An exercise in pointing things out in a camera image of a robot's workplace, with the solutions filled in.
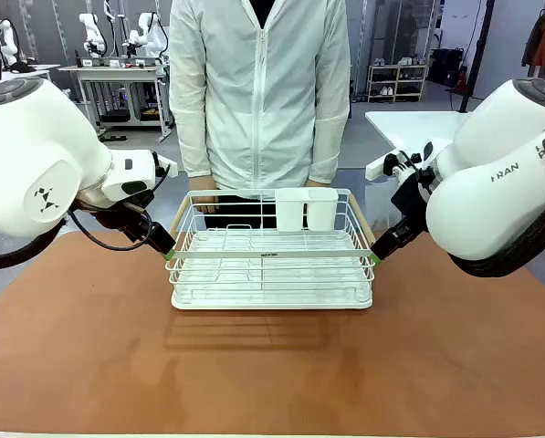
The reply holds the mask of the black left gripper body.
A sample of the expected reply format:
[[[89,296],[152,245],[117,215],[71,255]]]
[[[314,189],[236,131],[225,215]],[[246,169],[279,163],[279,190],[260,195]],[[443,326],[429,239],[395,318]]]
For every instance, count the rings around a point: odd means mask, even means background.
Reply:
[[[150,215],[143,209],[118,205],[97,210],[93,217],[103,227],[122,232],[136,245],[150,242],[154,225]]]

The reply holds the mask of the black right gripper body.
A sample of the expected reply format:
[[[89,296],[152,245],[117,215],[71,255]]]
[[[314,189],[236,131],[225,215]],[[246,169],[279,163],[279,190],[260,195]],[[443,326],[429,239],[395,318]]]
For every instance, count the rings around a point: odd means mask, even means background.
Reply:
[[[428,232],[426,223],[427,202],[420,193],[422,188],[416,174],[408,176],[391,198],[402,219],[395,226],[398,236],[419,235]]]

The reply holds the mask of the person's right hand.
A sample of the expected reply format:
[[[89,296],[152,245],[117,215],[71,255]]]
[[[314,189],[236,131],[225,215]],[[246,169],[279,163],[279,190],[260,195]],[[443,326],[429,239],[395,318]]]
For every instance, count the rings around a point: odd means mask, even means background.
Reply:
[[[217,189],[215,180],[211,175],[193,177],[189,180],[189,188],[193,192],[202,192],[201,195],[193,199],[194,207],[202,214],[214,214],[217,209],[218,198],[216,196],[205,195],[205,191],[214,191]]]

